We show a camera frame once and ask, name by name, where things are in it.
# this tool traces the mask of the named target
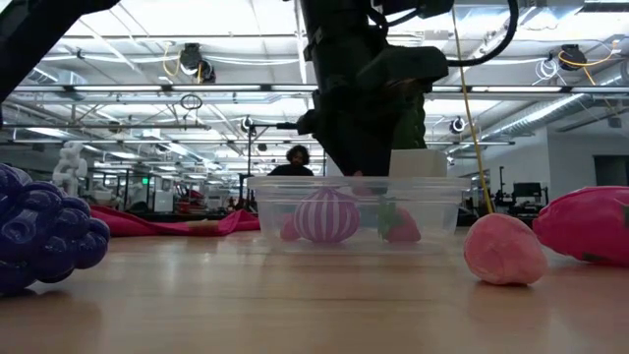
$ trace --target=striped toy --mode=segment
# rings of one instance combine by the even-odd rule
[[[330,188],[305,197],[295,210],[297,232],[315,243],[339,243],[358,230],[360,213],[356,201]]]

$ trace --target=yellow cable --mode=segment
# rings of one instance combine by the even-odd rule
[[[179,55],[177,55],[177,70],[175,70],[175,72],[173,73],[170,70],[168,70],[168,67],[166,66],[166,58],[168,57],[168,48],[170,48],[170,43],[166,42],[166,50],[164,51],[164,60],[162,61],[162,66],[164,67],[164,72],[166,72],[168,76],[174,77],[174,76],[177,76],[177,74],[179,74],[179,67],[181,66],[181,50],[179,51]]]
[[[569,60],[563,59],[563,57],[561,56],[561,54],[565,53],[563,50],[559,52],[559,60],[561,60],[562,62],[566,63],[566,64],[570,64],[572,66],[576,66],[579,68],[587,68],[587,67],[593,67],[595,65],[598,64],[602,64],[604,62],[606,62],[607,60],[609,60],[609,58],[611,58],[611,56],[613,55],[613,50],[616,48],[616,43],[612,43],[611,44],[611,51],[609,52],[609,55],[607,55],[606,58],[599,60],[598,62],[594,62],[594,63],[586,63],[586,64],[582,64],[582,63],[575,63],[575,62],[571,62]]]
[[[594,78],[592,77],[592,74],[590,74],[590,71],[588,70],[588,68],[583,68],[583,71],[586,72],[586,76],[590,80],[590,83],[592,83],[592,86],[596,86],[597,82],[594,81]],[[618,114],[618,112],[616,112],[616,110],[613,108],[611,103],[609,103],[607,98],[603,98],[602,100],[605,101],[605,104],[607,105],[607,108],[609,108],[609,110],[611,111],[611,113],[613,113],[613,115],[615,115],[618,119],[622,119],[622,118],[620,118],[620,115]]]
[[[592,78],[592,75],[590,75],[590,71],[588,70],[588,68],[583,68],[583,71],[586,72],[586,76],[588,76],[588,79],[590,79],[590,83],[592,83],[592,86],[596,86],[597,83]]]
[[[461,54],[461,41],[459,39],[459,30],[456,27],[456,14],[454,8],[452,8],[452,21],[454,22],[454,37],[456,38],[456,50],[459,57],[459,61],[463,60]],[[487,189],[487,183],[485,180],[485,170],[483,169],[483,159],[481,158],[481,147],[476,137],[476,129],[474,128],[474,122],[472,121],[472,112],[470,111],[470,97],[468,96],[467,85],[465,84],[465,71],[463,67],[459,67],[461,73],[461,86],[463,87],[463,97],[465,99],[465,113],[468,117],[468,124],[470,125],[470,132],[472,132],[472,140],[474,141],[474,149],[476,150],[476,161],[479,165],[479,178],[481,179],[481,186],[483,187],[483,195],[485,196],[485,202],[487,205],[487,212],[493,213],[493,206],[491,205],[491,198],[489,197],[489,190]]]
[[[202,68],[202,66],[201,66],[201,63],[199,63],[199,69],[198,69],[197,71],[198,71],[198,74],[197,74],[197,84],[198,84],[198,85],[200,85],[200,75],[201,75],[201,73],[202,73],[202,71],[203,71],[203,68]]]

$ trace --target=black cable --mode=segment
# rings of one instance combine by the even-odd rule
[[[507,0],[509,3],[509,27],[507,28],[507,34],[504,39],[496,46],[490,53],[482,56],[481,58],[468,59],[468,60],[448,60],[448,66],[450,67],[469,67],[475,65],[481,65],[489,60],[500,55],[504,49],[509,46],[511,40],[515,36],[515,32],[518,28],[518,20],[520,18],[520,8],[517,0]]]

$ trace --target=clear plastic container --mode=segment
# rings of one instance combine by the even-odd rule
[[[453,235],[459,178],[255,177],[262,234],[277,251],[417,253]]]

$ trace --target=security camera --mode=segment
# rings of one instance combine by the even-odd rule
[[[464,130],[465,130],[465,121],[461,117],[458,117],[457,119],[450,122],[450,133],[459,135],[463,133]]]

